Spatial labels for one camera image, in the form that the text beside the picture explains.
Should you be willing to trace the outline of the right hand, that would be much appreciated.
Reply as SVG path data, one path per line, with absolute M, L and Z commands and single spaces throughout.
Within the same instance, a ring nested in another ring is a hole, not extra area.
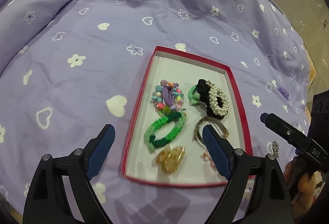
M 315 199 L 319 196 L 320 191 L 316 187 L 322 181 L 322 173 L 316 171 L 312 176 L 305 173 L 297 184 L 299 198 L 292 202 L 294 219 L 304 216 L 313 205 Z

